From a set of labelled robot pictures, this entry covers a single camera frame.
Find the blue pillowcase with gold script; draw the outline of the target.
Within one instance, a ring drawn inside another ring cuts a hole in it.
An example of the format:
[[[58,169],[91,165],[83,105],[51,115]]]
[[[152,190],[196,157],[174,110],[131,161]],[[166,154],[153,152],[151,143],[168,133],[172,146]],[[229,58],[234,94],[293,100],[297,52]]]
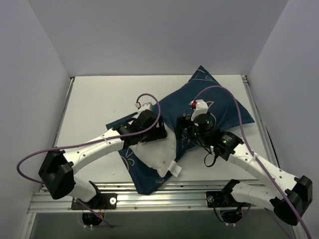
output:
[[[152,110],[154,113],[160,111],[164,123],[174,132],[178,117],[192,115],[193,110],[189,103],[196,95],[200,95],[207,103],[213,124],[222,131],[254,122],[247,109],[238,101],[234,101],[228,92],[219,88],[217,80],[202,66],[197,68],[185,85],[160,100],[160,105],[154,105]],[[184,132],[182,139],[176,139],[176,145],[177,163],[189,149],[199,144]],[[130,147],[119,151],[119,155],[139,194],[151,194],[173,176],[168,172],[163,178],[160,177],[156,170],[142,163]]]

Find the white pillow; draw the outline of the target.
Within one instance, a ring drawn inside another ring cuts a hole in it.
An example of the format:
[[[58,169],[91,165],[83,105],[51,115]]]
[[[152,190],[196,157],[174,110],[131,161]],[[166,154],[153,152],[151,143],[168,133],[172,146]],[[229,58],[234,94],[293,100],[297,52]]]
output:
[[[181,167],[175,162],[176,159],[176,137],[165,123],[167,137],[150,142],[140,142],[130,146],[135,156],[147,167],[157,171],[160,177],[166,176],[170,172],[177,177],[181,172]]]

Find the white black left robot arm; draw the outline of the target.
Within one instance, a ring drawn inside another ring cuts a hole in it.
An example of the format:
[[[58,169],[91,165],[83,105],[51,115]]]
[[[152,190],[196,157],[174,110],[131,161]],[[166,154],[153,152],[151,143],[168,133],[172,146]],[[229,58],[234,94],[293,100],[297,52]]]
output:
[[[136,117],[114,125],[81,147],[69,151],[58,148],[49,151],[38,174],[54,200],[71,196],[81,200],[89,209],[94,209],[100,205],[102,194],[92,181],[77,178],[76,173],[109,153],[166,137],[162,116],[143,110]]]

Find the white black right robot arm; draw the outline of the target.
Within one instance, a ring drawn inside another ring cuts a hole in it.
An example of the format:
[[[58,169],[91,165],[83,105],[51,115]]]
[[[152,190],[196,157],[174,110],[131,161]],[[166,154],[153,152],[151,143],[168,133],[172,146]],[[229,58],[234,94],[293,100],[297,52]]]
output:
[[[224,204],[251,204],[273,211],[291,226],[300,222],[313,199],[311,179],[306,176],[298,178],[251,153],[240,137],[215,127],[208,114],[200,114],[195,119],[178,117],[176,137],[181,138],[184,132],[201,147],[210,150],[215,159],[222,158],[242,168],[262,183],[261,186],[252,186],[240,180],[230,180],[221,190]]]

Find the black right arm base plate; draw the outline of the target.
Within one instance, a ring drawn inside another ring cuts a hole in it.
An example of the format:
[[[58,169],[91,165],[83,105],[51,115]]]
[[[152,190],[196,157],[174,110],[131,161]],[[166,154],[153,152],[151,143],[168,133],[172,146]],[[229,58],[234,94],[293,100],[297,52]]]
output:
[[[239,203],[232,199],[225,199],[221,191],[206,191],[206,203],[208,208],[237,208],[248,207],[248,203]]]

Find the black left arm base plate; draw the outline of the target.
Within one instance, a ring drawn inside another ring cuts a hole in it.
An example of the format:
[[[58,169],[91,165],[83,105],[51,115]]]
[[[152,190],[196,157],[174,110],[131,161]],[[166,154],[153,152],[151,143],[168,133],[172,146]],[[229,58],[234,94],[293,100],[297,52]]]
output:
[[[89,202],[84,202],[81,200],[80,201],[93,210],[114,210],[117,207],[117,197],[118,195],[116,193],[102,193],[96,195]],[[71,209],[86,210],[85,207],[79,202],[77,202],[74,198],[72,200]]]

